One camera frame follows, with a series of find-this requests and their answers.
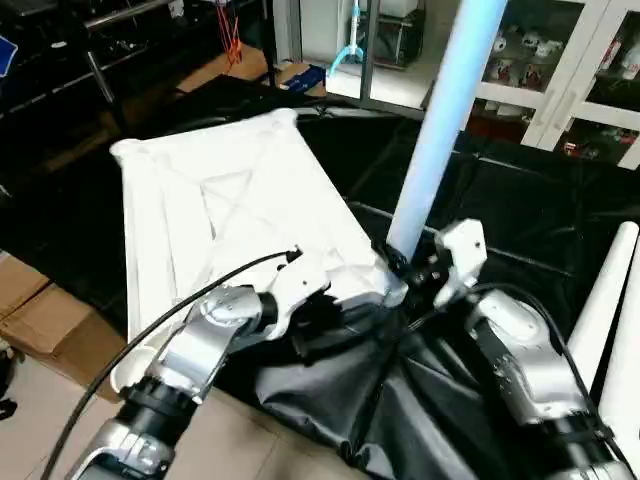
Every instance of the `black fabric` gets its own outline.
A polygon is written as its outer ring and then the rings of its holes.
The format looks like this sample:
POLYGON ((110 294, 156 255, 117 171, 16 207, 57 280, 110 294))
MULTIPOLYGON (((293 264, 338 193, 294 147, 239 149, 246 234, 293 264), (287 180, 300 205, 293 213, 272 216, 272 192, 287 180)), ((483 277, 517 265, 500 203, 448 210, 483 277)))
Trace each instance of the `black fabric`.
MULTIPOLYGON (((322 109, 308 97, 221 77, 159 115, 139 137, 300 105, 322 109)), ((325 116, 301 118, 299 129, 358 221, 384 241, 419 123, 325 116), (337 142, 345 132, 360 141, 337 142)), ((481 281, 527 289, 568 335, 618 225, 640 221, 639 177, 461 134, 428 225, 480 219, 489 247, 481 281)), ((0 246, 124 331, 120 175, 106 150, 16 200, 2 217, 0 246)), ((429 239, 425 232, 416 262, 429 239)), ((375 478, 527 478, 529 465, 543 460, 496 397, 460 316, 436 317, 402 335, 411 320, 401 311, 353 312, 332 322, 330 332, 298 336, 311 350, 320 346, 312 361, 303 361, 290 339, 259 345, 231 358, 218 385, 375 478), (373 333, 355 335, 354 328, 373 333), (324 349, 335 338, 345 340, 340 348, 324 349)))

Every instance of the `floor tile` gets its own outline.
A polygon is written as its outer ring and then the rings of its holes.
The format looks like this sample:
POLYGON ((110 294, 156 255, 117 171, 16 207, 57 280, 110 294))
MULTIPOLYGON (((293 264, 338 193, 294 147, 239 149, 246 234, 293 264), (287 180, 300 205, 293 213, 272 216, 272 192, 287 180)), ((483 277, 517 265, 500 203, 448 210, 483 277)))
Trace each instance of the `floor tile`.
POLYGON ((278 440, 257 480, 359 480, 364 474, 343 464, 328 463, 278 440))
MULTIPOLYGON (((71 432, 71 436, 65 445, 62 455, 56 464, 56 469, 51 476, 52 480, 64 480, 65 475, 69 473, 73 464, 80 458, 87 444, 91 441, 102 424, 108 419, 113 418, 120 409, 120 405, 114 405, 101 398, 86 410, 80 417, 77 425, 71 432)), ((38 465, 38 468, 32 472, 31 476, 40 478, 37 473, 42 474, 44 470, 44 462, 38 465)))
POLYGON ((7 397, 18 402, 0 422, 3 480, 23 480, 49 453, 83 390, 31 358, 18 364, 7 397))
POLYGON ((221 478, 253 480, 277 437, 209 396, 180 440, 168 480, 221 478))
POLYGON ((350 469, 330 447, 321 445, 304 435, 295 432, 294 430, 279 423, 271 415, 258 411, 246 403, 236 400, 234 397, 221 390, 214 389, 211 394, 231 406, 241 415, 260 424, 299 452, 310 456, 316 462, 336 470, 340 474, 344 474, 345 472, 351 472, 352 475, 357 474, 357 472, 350 469))

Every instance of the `white pole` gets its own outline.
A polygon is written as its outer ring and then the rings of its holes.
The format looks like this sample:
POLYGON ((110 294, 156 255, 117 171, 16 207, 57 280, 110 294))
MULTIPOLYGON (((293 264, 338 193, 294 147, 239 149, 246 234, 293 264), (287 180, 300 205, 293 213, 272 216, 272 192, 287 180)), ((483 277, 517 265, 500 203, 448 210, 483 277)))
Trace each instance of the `white pole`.
POLYGON ((569 339, 569 350, 588 389, 600 364, 637 238, 638 225, 620 225, 569 339))
POLYGON ((640 472, 640 243, 636 244, 607 376, 600 414, 616 436, 632 469, 640 472))
POLYGON ((415 252, 454 143, 475 98, 507 0, 462 0, 402 186, 387 243, 415 252))

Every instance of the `white plastic part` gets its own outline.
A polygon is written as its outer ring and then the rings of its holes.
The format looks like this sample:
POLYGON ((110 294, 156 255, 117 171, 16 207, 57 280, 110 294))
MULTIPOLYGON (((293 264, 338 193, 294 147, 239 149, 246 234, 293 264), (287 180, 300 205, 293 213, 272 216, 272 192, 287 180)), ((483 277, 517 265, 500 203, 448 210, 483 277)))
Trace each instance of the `white plastic part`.
POLYGON ((600 364, 637 238, 638 225, 620 225, 569 339, 569 350, 588 389, 600 364))
POLYGON ((507 0, 462 0, 387 243, 411 260, 482 78, 507 0))
POLYGON ((111 375, 111 388, 119 392, 124 387, 136 383, 144 375, 145 370, 157 355, 158 351, 152 347, 138 347, 127 355, 111 375))
MULTIPOLYGON (((372 290, 386 295, 390 284, 369 237, 295 120, 282 109, 111 148, 123 178, 129 340, 210 281, 296 246, 339 277, 327 292, 339 300, 372 290)), ((265 291, 284 262, 265 262, 228 284, 265 291)), ((144 345, 159 348, 188 310, 144 345)))
POLYGON ((433 305, 440 308, 456 293, 471 288, 478 281, 480 270, 487 261, 487 247, 480 220, 468 218, 436 235, 436 247, 451 254, 447 283, 438 292, 433 305))
POLYGON ((600 415, 611 427, 631 468, 640 473, 640 244, 636 244, 618 330, 600 398, 600 415))

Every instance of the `white cabinet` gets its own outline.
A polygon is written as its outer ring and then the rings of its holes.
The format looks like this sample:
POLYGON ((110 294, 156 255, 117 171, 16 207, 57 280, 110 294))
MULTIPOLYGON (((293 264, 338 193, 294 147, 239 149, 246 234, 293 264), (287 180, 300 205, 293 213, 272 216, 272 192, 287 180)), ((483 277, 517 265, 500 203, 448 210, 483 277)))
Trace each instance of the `white cabinet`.
POLYGON ((640 0, 612 0, 538 148, 636 169, 639 68, 640 0))
POLYGON ((552 2, 553 8, 543 9, 547 19, 537 20, 542 28, 547 22, 552 32, 555 24, 561 35, 571 22, 567 12, 576 18, 561 53, 524 59, 524 68, 541 72, 534 77, 538 83, 523 84, 526 74, 521 71, 516 81, 513 75, 501 77, 523 55, 517 47, 509 50, 517 43, 508 36, 514 21, 508 18, 509 9, 521 3, 510 2, 502 29, 507 47, 492 54, 471 117, 510 123, 512 135, 521 132, 524 145, 635 169, 640 164, 640 74, 634 77, 632 71, 640 63, 640 0, 552 2))

